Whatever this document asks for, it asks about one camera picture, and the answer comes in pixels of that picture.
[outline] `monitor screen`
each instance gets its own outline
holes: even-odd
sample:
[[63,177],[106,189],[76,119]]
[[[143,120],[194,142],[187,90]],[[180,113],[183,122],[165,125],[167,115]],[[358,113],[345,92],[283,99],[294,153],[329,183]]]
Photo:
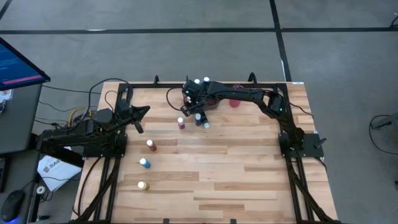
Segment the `monitor screen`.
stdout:
[[46,82],[43,74],[18,51],[0,42],[0,90]]

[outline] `wooden tabletop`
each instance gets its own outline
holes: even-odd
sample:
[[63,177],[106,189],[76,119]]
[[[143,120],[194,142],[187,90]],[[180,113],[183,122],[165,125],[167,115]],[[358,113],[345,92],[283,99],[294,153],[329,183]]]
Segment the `wooden tabletop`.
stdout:
[[[290,101],[310,112],[305,86],[287,83]],[[105,83],[98,109],[106,108],[104,94],[117,90],[118,83]],[[128,145],[121,160],[112,223],[295,223],[286,164],[280,155],[276,120],[262,114],[254,103],[241,102],[232,108],[228,100],[207,111],[210,129],[195,126],[193,118],[184,118],[179,129],[177,118],[165,100],[166,88],[136,88],[131,103],[150,105],[142,120],[143,134],[133,125],[127,127]],[[169,94],[171,104],[182,105],[179,89]],[[114,105],[115,93],[107,100]],[[311,116],[292,107],[294,121],[304,131],[315,130]],[[152,152],[146,141],[152,139]],[[145,169],[139,159],[152,164]],[[96,159],[85,162],[82,180]],[[98,192],[104,159],[93,169],[83,192],[82,210]],[[313,158],[303,159],[308,188],[319,206],[337,219],[325,168]],[[145,181],[148,191],[139,190]],[[305,206],[299,194],[302,216]],[[101,217],[106,213],[104,198]]]

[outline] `gray floor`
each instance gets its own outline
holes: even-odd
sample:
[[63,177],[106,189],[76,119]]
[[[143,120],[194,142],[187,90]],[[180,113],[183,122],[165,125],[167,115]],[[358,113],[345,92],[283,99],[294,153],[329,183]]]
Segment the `gray floor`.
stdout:
[[[398,1],[277,0],[282,27],[386,27]],[[13,0],[0,29],[134,29],[173,27],[272,27],[268,1],[250,0]],[[88,90],[108,77],[129,81],[282,81],[275,34],[3,35],[51,77],[51,86]],[[328,177],[341,221],[396,223],[398,156],[377,151],[369,120],[397,112],[398,32],[283,34],[293,81],[305,82],[315,124],[325,143]],[[40,99],[57,108],[84,106],[87,96],[43,89]],[[67,119],[39,105],[37,116]],[[35,124],[41,131],[48,126]],[[397,134],[374,133],[398,152]],[[77,183],[62,187],[40,213],[47,223],[70,218]]]

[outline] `black desk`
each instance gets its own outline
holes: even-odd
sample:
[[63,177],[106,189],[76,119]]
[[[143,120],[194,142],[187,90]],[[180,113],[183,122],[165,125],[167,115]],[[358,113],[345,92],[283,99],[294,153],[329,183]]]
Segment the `black desk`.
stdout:
[[[27,86],[14,90],[7,111],[0,114],[0,156],[9,158],[8,178],[0,193],[0,208],[7,196],[23,188],[36,177],[39,153],[28,150],[30,135],[39,103],[42,85]],[[26,224],[34,183],[24,188],[25,198],[18,218],[12,224]]]
[[27,149],[41,89],[41,84],[15,89],[7,101],[0,114],[0,154]]
[[[15,152],[10,154],[9,158],[9,176],[6,183],[6,188],[4,189],[4,192],[0,194],[0,208],[11,192],[23,188],[25,184],[35,178],[37,173],[37,164],[39,163],[39,153],[36,150]],[[34,182],[31,182],[28,186],[24,188],[25,198],[22,204],[22,208],[19,212],[18,218],[12,224],[27,223],[34,184]]]

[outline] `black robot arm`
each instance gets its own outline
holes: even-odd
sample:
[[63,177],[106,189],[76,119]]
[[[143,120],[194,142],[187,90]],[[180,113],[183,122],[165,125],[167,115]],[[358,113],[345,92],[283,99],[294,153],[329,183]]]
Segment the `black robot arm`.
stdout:
[[[223,99],[253,102],[265,115],[278,120],[282,129],[288,134],[291,148],[303,149],[304,131],[296,127],[293,119],[288,116],[285,98],[274,91],[233,88],[219,82],[195,83],[188,80],[183,86],[182,93],[187,98],[181,107],[185,116],[206,111],[207,105],[213,105]],[[265,96],[269,98],[268,104],[264,102]]]
[[118,100],[115,112],[110,109],[97,111],[92,118],[83,120],[76,127],[49,129],[39,136],[36,148],[39,152],[64,162],[81,166],[80,155],[64,149],[65,146],[83,146],[83,157],[120,157],[124,154],[127,136],[120,133],[124,127],[134,124],[143,133],[141,119],[150,106],[130,106],[125,100]]

